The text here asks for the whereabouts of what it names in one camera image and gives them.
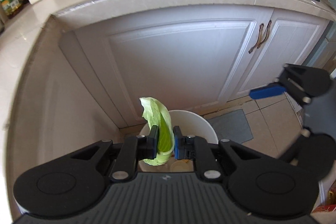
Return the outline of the curled green cabbage leaf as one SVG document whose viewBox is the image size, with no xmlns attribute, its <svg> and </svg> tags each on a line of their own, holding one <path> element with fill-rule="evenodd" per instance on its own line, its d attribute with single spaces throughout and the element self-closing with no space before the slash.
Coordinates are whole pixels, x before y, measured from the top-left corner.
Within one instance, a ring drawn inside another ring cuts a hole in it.
<svg viewBox="0 0 336 224">
<path fill-rule="evenodd" d="M 175 147 L 175 139 L 171 116 L 166 106 L 159 100 L 152 97 L 141 97 L 143 107 L 142 117 L 147 121 L 149 129 L 153 126 L 158 129 L 157 152 L 154 159 L 144 159 L 143 161 L 152 166 L 166 164 Z"/>
</svg>

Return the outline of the white trash bucket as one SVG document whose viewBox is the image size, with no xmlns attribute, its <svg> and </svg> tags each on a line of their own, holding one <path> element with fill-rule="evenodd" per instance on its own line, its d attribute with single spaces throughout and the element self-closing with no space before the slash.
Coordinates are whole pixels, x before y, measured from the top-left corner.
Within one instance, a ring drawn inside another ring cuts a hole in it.
<svg viewBox="0 0 336 224">
<path fill-rule="evenodd" d="M 218 137 L 213 127 L 203 117 L 186 110 L 170 110 L 172 126 L 179 126 L 182 135 L 195 135 L 203 137 L 208 143 L 218 144 Z M 168 162 L 159 166 L 146 164 L 143 160 L 138 162 L 138 166 L 143 172 L 193 172 L 192 160 L 176 160 L 172 155 Z"/>
</svg>

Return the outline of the grey floor mat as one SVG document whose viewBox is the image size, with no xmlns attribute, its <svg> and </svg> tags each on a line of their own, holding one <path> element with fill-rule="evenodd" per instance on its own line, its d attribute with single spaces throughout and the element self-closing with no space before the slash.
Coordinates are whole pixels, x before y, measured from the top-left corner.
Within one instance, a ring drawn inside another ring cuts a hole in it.
<svg viewBox="0 0 336 224">
<path fill-rule="evenodd" d="M 207 119 L 219 140 L 228 139 L 243 144 L 253 139 L 252 131 L 242 109 Z"/>
</svg>

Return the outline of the right cabinet door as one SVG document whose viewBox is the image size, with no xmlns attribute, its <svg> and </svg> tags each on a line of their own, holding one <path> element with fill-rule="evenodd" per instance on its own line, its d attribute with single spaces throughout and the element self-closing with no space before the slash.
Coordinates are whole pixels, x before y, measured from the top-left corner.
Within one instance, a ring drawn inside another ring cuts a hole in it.
<svg viewBox="0 0 336 224">
<path fill-rule="evenodd" d="M 269 37 L 252 53 L 230 100 L 267 85 L 280 74 L 284 64 L 302 64 L 329 23 L 314 15 L 282 9 L 275 9 L 270 20 Z"/>
</svg>

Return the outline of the cabinet door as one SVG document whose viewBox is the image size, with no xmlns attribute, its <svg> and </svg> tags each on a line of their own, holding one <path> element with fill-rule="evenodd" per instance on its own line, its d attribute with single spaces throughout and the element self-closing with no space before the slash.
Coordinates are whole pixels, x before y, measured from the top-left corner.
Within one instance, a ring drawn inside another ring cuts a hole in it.
<svg viewBox="0 0 336 224">
<path fill-rule="evenodd" d="M 329 23 L 314 15 L 282 9 L 275 9 L 270 20 L 269 37 L 252 53 L 230 100 L 267 85 L 280 74 L 284 64 L 302 64 Z"/>
<path fill-rule="evenodd" d="M 104 20 L 67 32 L 60 49 L 119 127 L 142 123 L 140 98 L 203 113 L 223 106 L 252 58 L 257 6 L 170 7 Z"/>
</svg>

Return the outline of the left cabinet door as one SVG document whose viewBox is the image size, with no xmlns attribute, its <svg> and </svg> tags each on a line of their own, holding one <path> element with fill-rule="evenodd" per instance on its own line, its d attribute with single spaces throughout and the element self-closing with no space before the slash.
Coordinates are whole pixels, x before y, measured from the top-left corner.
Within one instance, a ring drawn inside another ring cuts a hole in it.
<svg viewBox="0 0 336 224">
<path fill-rule="evenodd" d="M 140 98 L 203 113 L 223 106 L 252 58 L 257 6 L 170 7 L 104 20 L 67 32 L 60 49 L 119 127 L 142 123 Z"/>
</svg>

